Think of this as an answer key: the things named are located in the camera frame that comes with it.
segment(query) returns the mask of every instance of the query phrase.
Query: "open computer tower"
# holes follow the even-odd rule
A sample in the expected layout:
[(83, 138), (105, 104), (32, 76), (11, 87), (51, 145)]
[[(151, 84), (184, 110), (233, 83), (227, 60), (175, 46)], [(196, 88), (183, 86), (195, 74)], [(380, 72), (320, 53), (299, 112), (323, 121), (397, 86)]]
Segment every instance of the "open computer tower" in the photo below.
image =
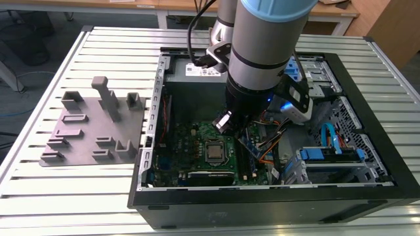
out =
[[(337, 55), (299, 53), (312, 119), (288, 125), (261, 163), (255, 147), (276, 125), (253, 122), (245, 137), (220, 136), (211, 122), (224, 108), (227, 76), (193, 68), (184, 49), (161, 51), (128, 198), (155, 229), (348, 222), (419, 199), (417, 181)], [(277, 110), (273, 97), (264, 118), (281, 120)], [(335, 132), (327, 144), (325, 123)]]

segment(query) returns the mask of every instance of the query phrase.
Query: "blue led light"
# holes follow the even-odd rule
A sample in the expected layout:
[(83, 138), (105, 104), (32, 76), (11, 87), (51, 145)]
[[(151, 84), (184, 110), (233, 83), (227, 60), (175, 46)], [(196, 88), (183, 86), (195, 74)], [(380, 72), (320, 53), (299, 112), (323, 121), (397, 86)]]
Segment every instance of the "blue led light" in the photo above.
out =
[(287, 103), (283, 105), (283, 107), (280, 107), (280, 110), (288, 109), (288, 108), (291, 108), (292, 106), (293, 106), (292, 103), (291, 103), (291, 102), (287, 102)]

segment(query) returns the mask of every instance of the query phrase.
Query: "robotic arm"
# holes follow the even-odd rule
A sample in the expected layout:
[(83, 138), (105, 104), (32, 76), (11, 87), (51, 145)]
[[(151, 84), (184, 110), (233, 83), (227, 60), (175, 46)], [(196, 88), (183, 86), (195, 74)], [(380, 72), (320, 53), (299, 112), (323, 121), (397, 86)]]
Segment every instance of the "robotic arm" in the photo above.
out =
[(232, 2), (221, 0), (216, 23), (217, 28), (233, 26), (232, 40), (228, 33), (221, 34), (224, 41), (208, 48), (208, 54), (228, 70), (225, 111), (213, 121), (227, 135), (244, 130), (273, 95), (283, 98), (281, 112), (293, 122), (311, 119), (308, 89), (284, 74), (284, 69), (317, 0), (239, 0), (235, 22), (225, 24), (224, 19), (232, 20), (227, 12), (235, 12)]

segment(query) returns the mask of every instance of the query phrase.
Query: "motherboard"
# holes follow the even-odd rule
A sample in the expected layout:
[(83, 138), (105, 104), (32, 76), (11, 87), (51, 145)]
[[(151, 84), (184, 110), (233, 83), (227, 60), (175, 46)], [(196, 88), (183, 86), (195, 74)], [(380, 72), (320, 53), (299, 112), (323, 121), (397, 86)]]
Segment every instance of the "motherboard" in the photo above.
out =
[[(248, 127), (248, 136), (259, 142), (256, 124)], [(265, 165), (259, 164), (233, 137), (217, 133), (209, 122), (176, 123), (168, 140), (156, 149), (156, 187), (268, 183)]]

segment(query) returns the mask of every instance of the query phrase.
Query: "white sticker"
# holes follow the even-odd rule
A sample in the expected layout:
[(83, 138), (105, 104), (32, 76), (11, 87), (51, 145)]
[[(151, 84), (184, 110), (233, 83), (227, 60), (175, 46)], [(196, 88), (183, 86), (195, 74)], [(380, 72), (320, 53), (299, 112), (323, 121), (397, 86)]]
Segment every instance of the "white sticker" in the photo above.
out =
[(137, 5), (139, 8), (155, 8), (152, 5)]
[(185, 65), (185, 76), (220, 76), (215, 68), (201, 68), (192, 63)]
[(279, 173), (279, 171), (276, 170), (276, 168), (271, 169), (271, 174), (276, 177), (276, 179), (279, 179), (280, 173)]

